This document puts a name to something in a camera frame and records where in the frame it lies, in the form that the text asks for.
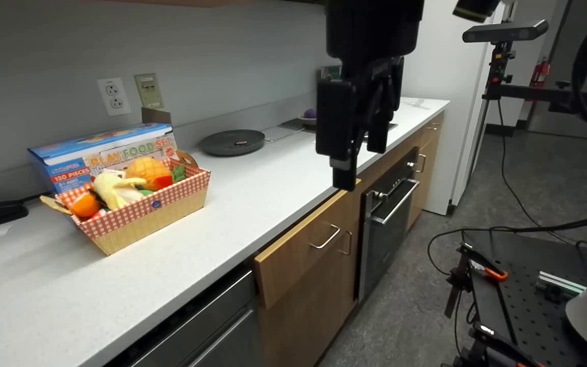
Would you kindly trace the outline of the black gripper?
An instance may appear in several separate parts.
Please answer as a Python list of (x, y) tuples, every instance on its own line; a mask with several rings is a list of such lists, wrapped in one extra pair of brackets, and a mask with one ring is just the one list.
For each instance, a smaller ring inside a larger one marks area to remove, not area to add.
[(319, 85), (317, 151), (331, 160), (338, 191), (354, 191), (358, 134), (368, 130), (369, 151), (386, 151), (422, 13), (424, 0), (326, 0), (326, 53), (340, 76)]

